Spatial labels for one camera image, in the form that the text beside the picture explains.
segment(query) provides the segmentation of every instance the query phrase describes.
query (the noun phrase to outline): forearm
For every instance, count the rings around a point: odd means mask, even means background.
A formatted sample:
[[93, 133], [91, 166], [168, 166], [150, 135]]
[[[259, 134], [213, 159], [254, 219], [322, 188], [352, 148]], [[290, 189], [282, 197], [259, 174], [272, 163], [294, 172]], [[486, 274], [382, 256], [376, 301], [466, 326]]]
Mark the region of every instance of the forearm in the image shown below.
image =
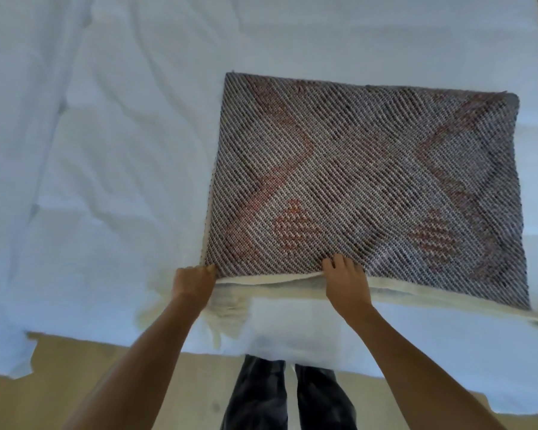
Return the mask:
[[349, 324], [378, 363], [411, 430], [503, 428], [476, 398], [372, 306]]
[[190, 303], [172, 300], [81, 404], [65, 429], [151, 429], [198, 314]]

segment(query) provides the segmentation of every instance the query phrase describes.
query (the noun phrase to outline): white bed sheet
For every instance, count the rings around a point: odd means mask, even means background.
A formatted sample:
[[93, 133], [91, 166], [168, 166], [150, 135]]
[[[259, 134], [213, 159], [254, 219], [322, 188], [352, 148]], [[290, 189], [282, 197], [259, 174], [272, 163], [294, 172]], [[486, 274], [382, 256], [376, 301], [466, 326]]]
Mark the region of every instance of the white bed sheet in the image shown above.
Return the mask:
[[0, 374], [30, 370], [36, 342], [5, 317], [3, 292], [46, 161], [79, 28], [73, 0], [0, 0]]
[[[536, 0], [94, 0], [7, 314], [34, 331], [130, 345], [138, 310], [200, 259], [223, 78], [242, 71], [352, 84], [509, 90], [531, 300], [538, 309]], [[379, 304], [409, 340], [499, 412], [538, 413], [538, 329]], [[328, 302], [254, 299], [257, 354], [381, 376]]]

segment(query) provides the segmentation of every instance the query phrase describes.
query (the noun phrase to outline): leg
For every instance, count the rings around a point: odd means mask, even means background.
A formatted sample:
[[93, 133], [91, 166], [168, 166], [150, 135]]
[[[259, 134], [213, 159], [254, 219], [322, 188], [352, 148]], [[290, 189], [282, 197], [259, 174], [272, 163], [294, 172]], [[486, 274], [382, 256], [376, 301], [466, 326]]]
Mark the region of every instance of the leg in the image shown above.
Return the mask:
[[303, 430], [356, 430], [357, 414], [335, 373], [323, 368], [295, 365], [297, 401]]
[[285, 362], [246, 355], [221, 430], [286, 430]]

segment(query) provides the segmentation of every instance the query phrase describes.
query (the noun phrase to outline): person's left hand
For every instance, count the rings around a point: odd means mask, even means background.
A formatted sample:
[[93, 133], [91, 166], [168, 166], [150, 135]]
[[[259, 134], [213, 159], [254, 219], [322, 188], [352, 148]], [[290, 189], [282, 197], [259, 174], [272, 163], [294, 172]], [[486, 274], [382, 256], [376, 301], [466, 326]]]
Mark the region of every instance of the person's left hand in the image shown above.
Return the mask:
[[217, 267], [178, 268], [173, 280], [172, 300], [191, 305], [197, 315], [205, 308], [217, 279]]

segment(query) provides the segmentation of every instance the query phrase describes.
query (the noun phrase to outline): gray knit fabric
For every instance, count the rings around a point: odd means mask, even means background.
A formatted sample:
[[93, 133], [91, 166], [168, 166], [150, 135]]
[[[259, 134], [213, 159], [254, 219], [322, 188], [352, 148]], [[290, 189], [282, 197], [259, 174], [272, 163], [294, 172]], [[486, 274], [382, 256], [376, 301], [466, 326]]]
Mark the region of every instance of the gray knit fabric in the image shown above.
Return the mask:
[[530, 309], [510, 93], [229, 73], [207, 263], [373, 276]]

